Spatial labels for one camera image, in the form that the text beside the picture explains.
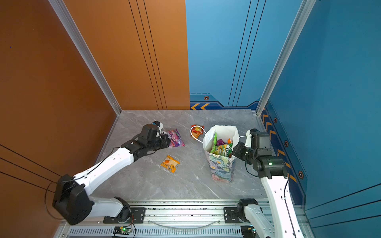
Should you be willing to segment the small orange yellow snack pack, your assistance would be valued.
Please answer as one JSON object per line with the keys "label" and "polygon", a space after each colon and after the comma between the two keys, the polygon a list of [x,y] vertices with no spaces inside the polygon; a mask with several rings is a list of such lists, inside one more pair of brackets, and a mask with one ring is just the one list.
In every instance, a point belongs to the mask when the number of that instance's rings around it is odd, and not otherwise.
{"label": "small orange yellow snack pack", "polygon": [[167,155],[164,161],[161,163],[161,166],[170,171],[171,173],[175,173],[179,165],[180,162],[175,160],[170,155]]}

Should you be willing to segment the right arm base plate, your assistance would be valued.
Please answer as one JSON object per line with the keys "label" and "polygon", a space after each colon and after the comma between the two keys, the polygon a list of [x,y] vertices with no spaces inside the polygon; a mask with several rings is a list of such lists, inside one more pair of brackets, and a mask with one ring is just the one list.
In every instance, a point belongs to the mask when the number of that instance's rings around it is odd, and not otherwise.
{"label": "right arm base plate", "polygon": [[226,224],[236,224],[236,223],[247,223],[248,221],[244,221],[238,212],[237,207],[224,207],[224,221]]}

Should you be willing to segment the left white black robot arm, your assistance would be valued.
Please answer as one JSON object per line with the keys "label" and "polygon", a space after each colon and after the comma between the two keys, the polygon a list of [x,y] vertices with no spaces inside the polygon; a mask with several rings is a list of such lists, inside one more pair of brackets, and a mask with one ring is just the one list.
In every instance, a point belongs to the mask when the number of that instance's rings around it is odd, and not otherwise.
{"label": "left white black robot arm", "polygon": [[168,148],[170,138],[162,135],[159,121],[143,126],[141,132],[93,167],[71,177],[62,176],[56,185],[52,206],[70,225],[88,217],[109,217],[125,223],[132,215],[130,205],[121,197],[99,198],[92,193],[119,170],[138,159]]}

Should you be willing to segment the green Lays chips bag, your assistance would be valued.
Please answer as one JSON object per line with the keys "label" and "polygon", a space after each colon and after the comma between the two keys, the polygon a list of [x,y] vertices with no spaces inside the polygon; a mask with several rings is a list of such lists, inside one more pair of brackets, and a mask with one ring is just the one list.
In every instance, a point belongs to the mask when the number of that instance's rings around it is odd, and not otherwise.
{"label": "green Lays chips bag", "polygon": [[217,133],[214,134],[213,141],[212,141],[212,148],[210,153],[215,154],[217,149],[217,142],[218,142],[218,135]]}

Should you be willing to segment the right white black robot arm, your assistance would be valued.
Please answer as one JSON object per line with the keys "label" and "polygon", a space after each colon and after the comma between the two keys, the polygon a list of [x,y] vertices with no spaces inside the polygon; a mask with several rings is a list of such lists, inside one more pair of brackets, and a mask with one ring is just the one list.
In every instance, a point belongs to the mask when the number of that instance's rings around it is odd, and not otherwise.
{"label": "right white black robot arm", "polygon": [[242,199],[238,210],[243,221],[251,223],[260,238],[303,238],[289,189],[285,162],[274,157],[270,148],[249,148],[239,142],[232,155],[252,165],[265,188],[273,222],[262,213],[257,202]]}

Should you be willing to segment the colourful white paper bag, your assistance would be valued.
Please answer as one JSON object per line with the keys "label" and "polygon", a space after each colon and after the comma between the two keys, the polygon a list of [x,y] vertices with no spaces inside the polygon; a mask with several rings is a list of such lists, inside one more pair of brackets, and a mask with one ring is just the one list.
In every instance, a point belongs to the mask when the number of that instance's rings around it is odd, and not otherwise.
{"label": "colourful white paper bag", "polygon": [[230,183],[237,159],[232,152],[241,138],[238,129],[235,126],[215,125],[206,131],[202,126],[193,125],[190,135],[202,144],[212,179]]}

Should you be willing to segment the green yellow Fox's candy bag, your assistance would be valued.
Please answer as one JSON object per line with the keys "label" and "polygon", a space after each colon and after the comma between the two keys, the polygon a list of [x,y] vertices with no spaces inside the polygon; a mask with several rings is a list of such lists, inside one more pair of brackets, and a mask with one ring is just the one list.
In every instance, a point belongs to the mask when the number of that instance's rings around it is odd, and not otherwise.
{"label": "green yellow Fox's candy bag", "polygon": [[224,145],[217,146],[215,154],[230,158],[232,154],[232,150],[233,150],[232,144],[224,144]]}

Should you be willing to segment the purple grape candy bag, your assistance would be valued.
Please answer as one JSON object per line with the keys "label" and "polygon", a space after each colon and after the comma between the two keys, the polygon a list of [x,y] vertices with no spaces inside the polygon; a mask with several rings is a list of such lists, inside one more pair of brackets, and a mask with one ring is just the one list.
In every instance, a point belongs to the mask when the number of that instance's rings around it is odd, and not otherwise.
{"label": "purple grape candy bag", "polygon": [[220,145],[224,145],[224,144],[227,144],[226,142],[224,142],[222,139],[219,139],[216,143],[217,146],[220,146]]}

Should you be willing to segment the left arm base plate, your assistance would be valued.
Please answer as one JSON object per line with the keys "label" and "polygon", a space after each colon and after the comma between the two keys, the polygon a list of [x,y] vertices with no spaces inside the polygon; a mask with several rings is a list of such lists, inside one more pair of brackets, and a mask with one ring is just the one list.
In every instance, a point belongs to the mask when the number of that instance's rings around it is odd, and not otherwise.
{"label": "left arm base plate", "polygon": [[104,217],[103,223],[104,224],[143,224],[145,214],[146,214],[146,208],[145,207],[133,207],[130,208],[130,216],[128,219],[124,222],[121,222],[117,218],[114,217]]}

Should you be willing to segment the purple small snack bag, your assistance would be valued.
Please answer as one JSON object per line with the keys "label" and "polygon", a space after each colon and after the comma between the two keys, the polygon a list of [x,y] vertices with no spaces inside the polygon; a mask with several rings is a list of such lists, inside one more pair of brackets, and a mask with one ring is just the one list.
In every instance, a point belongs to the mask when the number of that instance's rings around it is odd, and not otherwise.
{"label": "purple small snack bag", "polygon": [[176,148],[176,147],[184,147],[185,143],[183,142],[180,133],[177,129],[170,130],[170,131],[163,131],[162,135],[168,135],[168,138],[170,139],[170,148]]}

